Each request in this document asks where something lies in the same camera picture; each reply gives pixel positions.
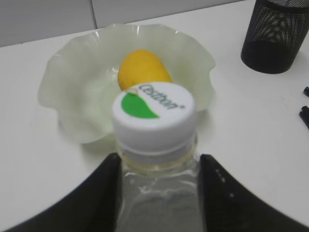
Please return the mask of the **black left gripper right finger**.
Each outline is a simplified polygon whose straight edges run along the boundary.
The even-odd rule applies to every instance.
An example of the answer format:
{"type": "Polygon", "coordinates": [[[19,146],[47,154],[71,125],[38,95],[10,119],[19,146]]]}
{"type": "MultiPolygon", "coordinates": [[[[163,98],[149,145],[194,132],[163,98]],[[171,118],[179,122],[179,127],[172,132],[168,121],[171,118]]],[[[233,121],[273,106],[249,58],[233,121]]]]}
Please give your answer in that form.
{"type": "Polygon", "coordinates": [[[199,191],[208,232],[307,232],[307,226],[271,207],[212,156],[200,156],[199,191]]]}

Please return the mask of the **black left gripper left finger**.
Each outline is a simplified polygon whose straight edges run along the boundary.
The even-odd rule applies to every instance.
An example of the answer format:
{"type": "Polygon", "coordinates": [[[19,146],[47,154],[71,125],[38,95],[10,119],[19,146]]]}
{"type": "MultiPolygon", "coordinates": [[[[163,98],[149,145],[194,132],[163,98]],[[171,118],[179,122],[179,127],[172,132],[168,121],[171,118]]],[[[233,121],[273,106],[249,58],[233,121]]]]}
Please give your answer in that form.
{"type": "Polygon", "coordinates": [[[121,204],[121,159],[109,154],[76,189],[10,232],[113,232],[121,204]]]}

